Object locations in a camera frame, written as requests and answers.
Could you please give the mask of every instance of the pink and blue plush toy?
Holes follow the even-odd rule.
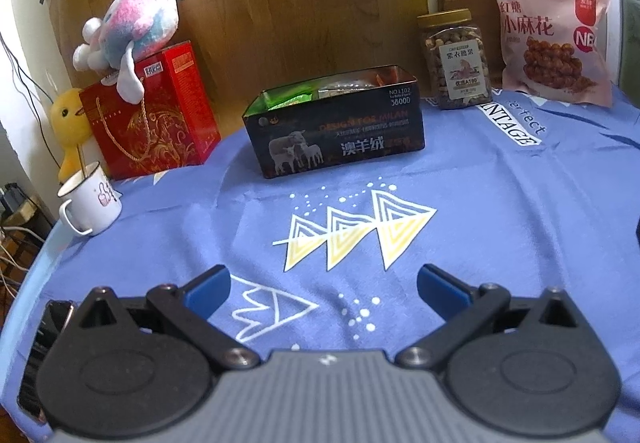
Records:
[[[114,0],[103,20],[89,19],[82,28],[86,44],[78,46],[77,71],[120,70],[117,89],[123,100],[140,103],[145,89],[134,62],[162,49],[178,27],[175,0]]]

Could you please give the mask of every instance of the gray ribbed panel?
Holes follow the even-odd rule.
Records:
[[[58,433],[53,443],[88,441]],[[599,433],[558,440],[605,443]],[[189,419],[136,443],[534,443],[463,415],[429,373],[379,351],[276,352],[227,373]]]

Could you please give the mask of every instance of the pink snack bag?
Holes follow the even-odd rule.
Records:
[[[610,0],[496,0],[500,8],[504,89],[547,100],[612,105],[611,83],[596,48]]]

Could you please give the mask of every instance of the white mug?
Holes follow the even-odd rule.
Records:
[[[99,162],[87,165],[86,174],[83,180],[82,171],[76,172],[58,191],[58,197],[65,200],[60,205],[60,220],[76,235],[98,235],[118,218],[122,202]]]

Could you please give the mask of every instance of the red circle logo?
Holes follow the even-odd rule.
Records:
[[[591,53],[596,43],[596,37],[591,28],[580,26],[574,31],[574,43],[583,53]]]

